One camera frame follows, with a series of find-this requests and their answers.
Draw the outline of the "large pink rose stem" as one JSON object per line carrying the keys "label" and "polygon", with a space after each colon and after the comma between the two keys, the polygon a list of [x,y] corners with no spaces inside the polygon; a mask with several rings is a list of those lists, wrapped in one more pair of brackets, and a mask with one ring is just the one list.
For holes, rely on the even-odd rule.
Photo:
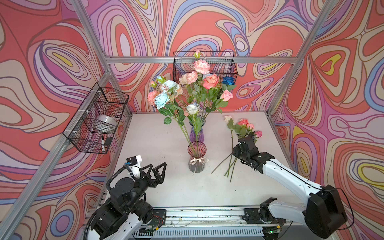
{"label": "large pink rose stem", "polygon": [[208,115],[218,108],[218,104],[220,102],[219,93],[221,92],[221,88],[219,86],[219,77],[216,74],[205,76],[203,87],[205,90],[204,106],[206,115]]}

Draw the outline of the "small white rose stem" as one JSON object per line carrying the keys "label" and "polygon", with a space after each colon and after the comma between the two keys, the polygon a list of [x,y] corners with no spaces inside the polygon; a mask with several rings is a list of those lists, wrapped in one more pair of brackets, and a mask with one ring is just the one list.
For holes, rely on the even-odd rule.
{"label": "small white rose stem", "polygon": [[187,106],[187,114],[191,125],[190,141],[204,142],[202,139],[203,118],[199,115],[200,106],[197,103],[192,103]]}

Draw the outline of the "peach peony stem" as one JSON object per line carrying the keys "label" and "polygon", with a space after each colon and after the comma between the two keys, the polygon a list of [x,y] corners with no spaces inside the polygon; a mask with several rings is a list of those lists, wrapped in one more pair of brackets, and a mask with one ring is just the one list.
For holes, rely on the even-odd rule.
{"label": "peach peony stem", "polygon": [[175,96],[176,96],[176,97],[177,97],[177,96],[180,96],[180,95],[183,94],[183,92],[184,92],[183,87],[182,87],[180,84],[177,84],[177,85],[175,86],[175,91],[174,91]]}

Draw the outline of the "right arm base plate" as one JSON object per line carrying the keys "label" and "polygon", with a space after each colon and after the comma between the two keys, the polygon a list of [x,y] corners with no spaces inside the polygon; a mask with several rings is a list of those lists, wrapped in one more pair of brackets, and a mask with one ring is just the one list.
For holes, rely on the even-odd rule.
{"label": "right arm base plate", "polygon": [[277,198],[269,198],[262,202],[258,208],[245,208],[242,219],[247,224],[282,224],[284,225],[287,221],[285,219],[278,219],[273,217],[269,206],[272,202],[276,201]]}

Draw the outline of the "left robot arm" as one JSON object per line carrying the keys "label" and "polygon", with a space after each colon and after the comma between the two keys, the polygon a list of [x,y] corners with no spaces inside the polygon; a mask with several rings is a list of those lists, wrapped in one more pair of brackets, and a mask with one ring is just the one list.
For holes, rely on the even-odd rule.
{"label": "left robot arm", "polygon": [[143,168],[125,163],[107,181],[110,194],[104,204],[88,220],[83,239],[94,231],[100,240],[128,239],[142,225],[149,225],[144,233],[153,233],[166,223],[165,209],[154,210],[147,202],[146,191],[164,183],[167,164]]}

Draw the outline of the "light blue rose spray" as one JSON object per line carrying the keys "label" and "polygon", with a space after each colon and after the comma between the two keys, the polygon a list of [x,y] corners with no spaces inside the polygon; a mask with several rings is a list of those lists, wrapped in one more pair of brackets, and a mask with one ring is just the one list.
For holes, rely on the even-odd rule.
{"label": "light blue rose spray", "polygon": [[158,83],[159,95],[155,98],[155,108],[164,115],[164,124],[169,125],[172,122],[178,124],[183,132],[188,146],[191,144],[190,135],[188,134],[185,119],[188,119],[188,104],[181,99],[181,96],[175,96],[175,86],[178,84],[172,80],[167,80],[163,76],[158,76],[155,80]]}

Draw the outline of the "red-grey glass vase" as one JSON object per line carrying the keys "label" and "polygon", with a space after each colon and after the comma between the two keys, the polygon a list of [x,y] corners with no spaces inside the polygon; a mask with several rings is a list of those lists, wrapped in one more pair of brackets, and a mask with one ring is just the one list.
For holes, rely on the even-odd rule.
{"label": "red-grey glass vase", "polygon": [[188,154],[190,155],[189,169],[194,174],[201,173],[205,167],[208,158],[205,157],[207,153],[207,147],[202,142],[192,142],[188,146]]}

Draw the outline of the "blue rose stem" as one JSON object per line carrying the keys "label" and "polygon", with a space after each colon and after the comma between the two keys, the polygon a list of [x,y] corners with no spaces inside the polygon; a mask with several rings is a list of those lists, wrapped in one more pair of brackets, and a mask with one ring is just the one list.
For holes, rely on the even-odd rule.
{"label": "blue rose stem", "polygon": [[226,90],[230,92],[236,87],[235,79],[233,77],[223,77],[222,84],[226,87]]}

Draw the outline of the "pink peony spray stem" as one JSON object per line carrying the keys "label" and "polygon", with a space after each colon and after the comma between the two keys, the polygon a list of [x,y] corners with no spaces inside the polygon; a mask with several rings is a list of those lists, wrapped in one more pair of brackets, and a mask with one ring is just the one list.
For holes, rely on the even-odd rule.
{"label": "pink peony spray stem", "polygon": [[194,58],[196,59],[194,62],[194,69],[202,75],[202,80],[204,80],[205,76],[210,74],[210,65],[207,61],[200,59],[200,57],[201,52],[197,50],[194,53]]}

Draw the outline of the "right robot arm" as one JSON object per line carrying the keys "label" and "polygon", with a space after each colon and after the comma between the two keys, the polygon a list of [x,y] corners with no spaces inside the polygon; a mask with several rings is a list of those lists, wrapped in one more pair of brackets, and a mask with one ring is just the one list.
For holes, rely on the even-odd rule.
{"label": "right robot arm", "polygon": [[299,204],[291,204],[269,198],[259,205],[256,213],[245,210],[243,219],[247,223],[269,224],[278,219],[289,220],[307,226],[323,239],[343,230],[348,217],[340,197],[340,188],[321,186],[302,177],[271,154],[259,152],[252,137],[241,138],[238,142],[232,150],[234,157],[254,171],[274,179],[301,200]]}

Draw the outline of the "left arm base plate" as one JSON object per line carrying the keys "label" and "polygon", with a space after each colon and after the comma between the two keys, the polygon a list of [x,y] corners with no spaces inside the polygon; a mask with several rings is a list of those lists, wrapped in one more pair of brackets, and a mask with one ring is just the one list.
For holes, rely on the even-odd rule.
{"label": "left arm base plate", "polygon": [[147,223],[143,223],[143,226],[150,229],[160,228],[165,225],[166,216],[166,209],[154,209],[151,219]]}

